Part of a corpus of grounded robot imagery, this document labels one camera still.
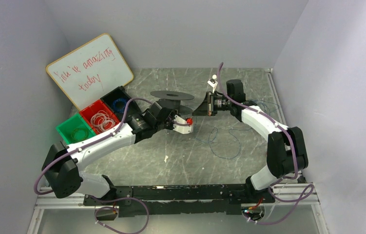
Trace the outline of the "black spool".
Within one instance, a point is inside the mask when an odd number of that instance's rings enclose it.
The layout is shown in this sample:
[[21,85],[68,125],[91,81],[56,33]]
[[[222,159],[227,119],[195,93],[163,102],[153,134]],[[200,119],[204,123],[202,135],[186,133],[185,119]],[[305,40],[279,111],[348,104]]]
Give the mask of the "black spool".
[[167,90],[152,91],[150,95],[159,98],[157,102],[160,104],[166,104],[166,106],[175,109],[179,115],[190,115],[193,112],[193,109],[181,104],[181,101],[194,99],[193,95]]

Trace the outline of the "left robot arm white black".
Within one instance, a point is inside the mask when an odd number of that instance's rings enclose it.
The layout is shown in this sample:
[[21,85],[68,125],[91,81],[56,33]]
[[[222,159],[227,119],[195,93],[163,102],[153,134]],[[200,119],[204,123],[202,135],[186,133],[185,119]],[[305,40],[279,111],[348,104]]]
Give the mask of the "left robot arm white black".
[[193,131],[189,118],[182,118],[176,109],[162,107],[155,102],[143,113],[123,115],[114,128],[90,139],[64,145],[53,144],[41,170],[57,198],[73,193],[92,195],[97,198],[112,197],[115,186],[106,175],[94,175],[84,170],[94,161],[126,146],[151,138],[167,129],[180,134]]

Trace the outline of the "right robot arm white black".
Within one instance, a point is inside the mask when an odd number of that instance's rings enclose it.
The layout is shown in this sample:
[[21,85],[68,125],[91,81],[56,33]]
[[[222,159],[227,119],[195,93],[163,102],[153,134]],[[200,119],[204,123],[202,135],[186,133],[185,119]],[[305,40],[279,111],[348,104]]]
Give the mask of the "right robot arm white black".
[[192,115],[211,117],[219,111],[229,111],[267,141],[265,166],[247,179],[255,191],[266,189],[285,176],[293,177],[308,166],[302,130],[279,123],[254,101],[247,100],[241,80],[227,81],[225,93],[208,91]]

